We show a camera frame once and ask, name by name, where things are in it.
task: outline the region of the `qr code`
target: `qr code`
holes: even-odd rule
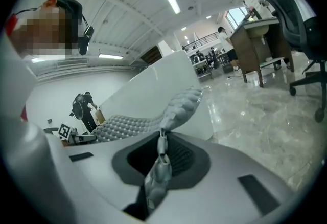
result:
[[[69,135],[71,134],[71,130],[72,130],[71,127],[68,127],[65,124],[61,124],[58,130],[59,138],[61,140],[68,140]]]

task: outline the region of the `black shorts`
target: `black shorts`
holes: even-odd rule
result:
[[[232,61],[232,60],[237,60],[237,55],[236,55],[236,52],[235,52],[235,49],[232,49],[230,51],[227,52],[227,56],[229,58],[229,61]]]

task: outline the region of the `window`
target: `window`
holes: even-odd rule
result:
[[[226,18],[235,30],[247,15],[245,7],[231,9],[227,12]]]

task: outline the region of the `marble floor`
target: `marble floor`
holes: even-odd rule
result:
[[[248,74],[244,83],[241,72],[224,74],[219,69],[214,80],[201,84],[214,128],[209,141],[244,152],[297,191],[322,165],[327,116],[321,123],[314,120],[321,104],[318,83],[298,86],[296,96],[290,95],[289,83],[304,77],[301,73],[309,64],[303,53],[294,52],[293,60],[295,73],[284,63],[278,71],[273,66],[262,69],[264,88],[257,73]]]

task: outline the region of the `headset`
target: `headset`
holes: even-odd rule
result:
[[[38,8],[24,9],[24,10],[21,10],[21,11],[15,13],[14,15],[18,15],[18,14],[20,14],[22,12],[25,12],[25,11],[35,11],[37,9]],[[86,29],[84,31],[84,36],[79,37],[79,39],[78,39],[78,51],[79,51],[80,55],[85,55],[87,53],[88,45],[89,45],[90,40],[92,38],[92,35],[94,33],[94,27],[90,26],[87,23],[87,21],[86,21],[83,14],[82,14],[82,18],[83,18],[83,20],[84,20],[84,22],[86,24]]]

